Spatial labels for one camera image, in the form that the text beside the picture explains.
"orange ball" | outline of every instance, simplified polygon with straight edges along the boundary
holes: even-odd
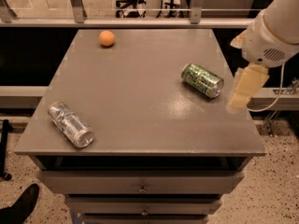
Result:
[[[110,31],[103,31],[99,35],[100,43],[105,47],[110,47],[114,44],[115,36]]]

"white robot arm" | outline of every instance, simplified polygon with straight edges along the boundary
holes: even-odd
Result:
[[[268,68],[283,65],[299,52],[299,0],[274,0],[241,34],[242,56],[249,66],[235,75],[226,109],[235,113],[269,78]]]

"speckled floor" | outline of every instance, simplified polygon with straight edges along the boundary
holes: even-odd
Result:
[[[209,217],[209,224],[299,223],[299,139],[284,119],[274,122],[275,137],[266,134],[261,121],[254,122],[267,154],[249,163],[245,178],[222,197],[223,205]],[[18,121],[13,125],[18,130]],[[36,179],[38,169],[28,157],[14,154],[20,137],[21,133],[8,136],[7,171],[12,179],[0,180],[0,208],[12,205],[30,184],[38,183],[41,191],[36,209],[25,223],[71,224],[64,196],[53,195]]]

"cabinet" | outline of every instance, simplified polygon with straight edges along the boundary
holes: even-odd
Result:
[[[113,32],[108,49],[99,31],[78,32],[16,152],[85,221],[207,223],[250,159],[264,155],[247,111],[225,112],[232,76],[217,41],[210,30]],[[189,62],[224,78],[217,99],[181,82]],[[74,148],[55,129],[47,108],[58,100],[94,129],[88,147]]]

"black shoe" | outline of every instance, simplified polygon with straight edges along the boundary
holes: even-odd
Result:
[[[39,193],[38,184],[32,184],[28,187],[20,198],[10,207],[12,212],[21,222],[30,216],[36,207]]]

